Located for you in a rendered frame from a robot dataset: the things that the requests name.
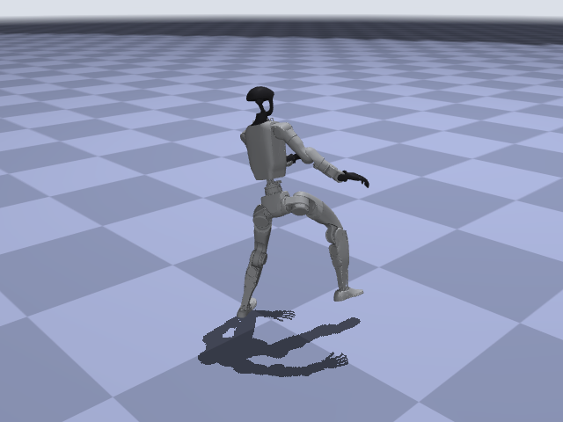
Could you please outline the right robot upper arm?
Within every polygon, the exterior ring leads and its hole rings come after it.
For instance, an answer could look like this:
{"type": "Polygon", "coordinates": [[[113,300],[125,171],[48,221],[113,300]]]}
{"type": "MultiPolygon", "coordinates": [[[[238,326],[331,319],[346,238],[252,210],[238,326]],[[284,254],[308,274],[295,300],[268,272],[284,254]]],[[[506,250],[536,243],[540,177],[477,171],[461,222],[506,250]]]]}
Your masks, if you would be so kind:
{"type": "Polygon", "coordinates": [[[293,127],[288,122],[274,123],[271,128],[274,136],[279,140],[284,140],[305,164],[313,163],[313,160],[305,152],[307,148],[304,147],[303,141],[294,132],[293,127]]]}

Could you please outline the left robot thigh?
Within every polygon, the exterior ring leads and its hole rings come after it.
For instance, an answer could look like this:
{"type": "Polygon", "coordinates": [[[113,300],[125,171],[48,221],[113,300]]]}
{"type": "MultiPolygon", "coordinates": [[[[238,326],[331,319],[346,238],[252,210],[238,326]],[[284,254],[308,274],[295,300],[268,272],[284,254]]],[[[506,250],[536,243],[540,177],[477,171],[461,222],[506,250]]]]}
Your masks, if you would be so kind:
{"type": "Polygon", "coordinates": [[[262,204],[259,204],[253,213],[254,222],[254,250],[252,264],[263,266],[267,262],[267,245],[272,228],[272,218],[267,218],[262,204]]]}

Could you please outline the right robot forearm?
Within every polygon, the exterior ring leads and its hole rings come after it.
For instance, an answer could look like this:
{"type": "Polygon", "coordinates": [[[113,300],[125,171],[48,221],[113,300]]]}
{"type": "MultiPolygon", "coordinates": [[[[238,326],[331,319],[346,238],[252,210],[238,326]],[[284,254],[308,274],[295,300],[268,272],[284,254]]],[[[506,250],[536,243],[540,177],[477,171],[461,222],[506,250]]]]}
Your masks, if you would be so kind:
{"type": "Polygon", "coordinates": [[[313,168],[322,171],[327,177],[333,178],[338,183],[343,182],[338,180],[338,176],[345,173],[327,162],[314,148],[309,147],[305,152],[314,161],[313,168]]]}

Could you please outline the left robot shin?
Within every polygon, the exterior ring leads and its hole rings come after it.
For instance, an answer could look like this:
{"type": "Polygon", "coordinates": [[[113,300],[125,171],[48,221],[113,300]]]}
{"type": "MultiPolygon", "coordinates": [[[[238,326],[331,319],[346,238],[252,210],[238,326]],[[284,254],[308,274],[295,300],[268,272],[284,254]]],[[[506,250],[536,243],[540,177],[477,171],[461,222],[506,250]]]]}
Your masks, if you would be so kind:
{"type": "Polygon", "coordinates": [[[253,259],[253,255],[255,253],[256,250],[252,251],[251,257],[250,257],[250,262],[249,265],[246,269],[246,273],[245,273],[245,289],[244,289],[244,295],[243,295],[243,299],[241,302],[241,309],[243,308],[243,306],[245,305],[245,310],[248,309],[250,300],[252,298],[252,293],[254,291],[254,289],[257,287],[259,279],[260,279],[260,275],[261,275],[261,271],[263,266],[254,266],[252,264],[252,259],[253,259]]]}

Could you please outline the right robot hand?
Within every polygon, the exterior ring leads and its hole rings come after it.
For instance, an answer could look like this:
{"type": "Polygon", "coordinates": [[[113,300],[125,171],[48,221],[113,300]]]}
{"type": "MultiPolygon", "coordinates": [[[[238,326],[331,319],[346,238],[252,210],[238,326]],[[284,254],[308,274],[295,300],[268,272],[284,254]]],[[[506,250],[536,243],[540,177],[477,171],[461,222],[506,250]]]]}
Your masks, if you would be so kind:
{"type": "Polygon", "coordinates": [[[355,180],[355,181],[361,180],[362,184],[363,184],[363,182],[364,182],[364,185],[365,185],[367,188],[369,188],[369,181],[368,181],[365,177],[363,177],[363,176],[361,176],[361,175],[358,175],[358,174],[356,174],[356,173],[353,173],[353,172],[347,172],[347,171],[343,171],[343,172],[344,172],[345,174],[340,174],[340,175],[338,176],[338,180],[339,180],[339,181],[347,182],[348,179],[352,179],[352,180],[355,180]]]}

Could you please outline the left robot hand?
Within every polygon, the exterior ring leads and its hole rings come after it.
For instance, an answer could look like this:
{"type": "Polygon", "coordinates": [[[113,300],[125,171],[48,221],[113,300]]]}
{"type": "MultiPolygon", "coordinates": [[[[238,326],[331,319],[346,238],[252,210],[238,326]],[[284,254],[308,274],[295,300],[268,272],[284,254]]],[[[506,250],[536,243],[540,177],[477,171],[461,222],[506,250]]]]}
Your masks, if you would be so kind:
{"type": "Polygon", "coordinates": [[[287,162],[293,161],[293,164],[294,164],[297,159],[301,159],[301,158],[298,156],[297,153],[295,153],[294,155],[290,154],[290,155],[286,156],[286,159],[287,159],[287,162]]]}

